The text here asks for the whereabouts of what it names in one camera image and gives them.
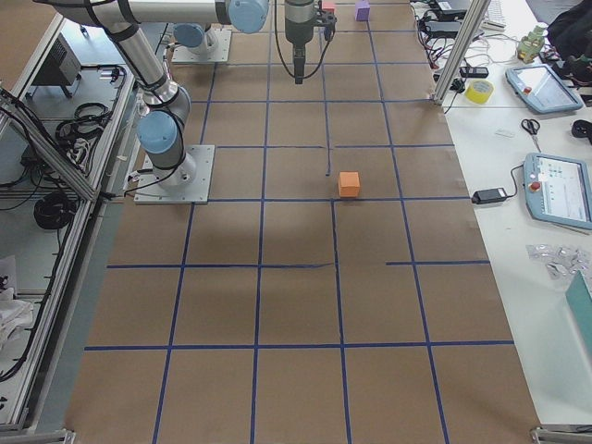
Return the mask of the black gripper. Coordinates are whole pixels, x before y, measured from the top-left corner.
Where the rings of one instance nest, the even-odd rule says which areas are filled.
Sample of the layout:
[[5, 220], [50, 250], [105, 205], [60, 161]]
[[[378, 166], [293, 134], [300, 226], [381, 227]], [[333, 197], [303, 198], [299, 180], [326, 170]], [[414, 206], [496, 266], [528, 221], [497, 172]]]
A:
[[323, 28], [326, 42], [333, 40], [337, 17], [324, 9], [322, 1], [294, 0], [284, 2], [284, 24], [292, 46], [293, 75], [296, 84], [302, 84], [306, 63], [305, 46], [312, 41], [315, 28]]

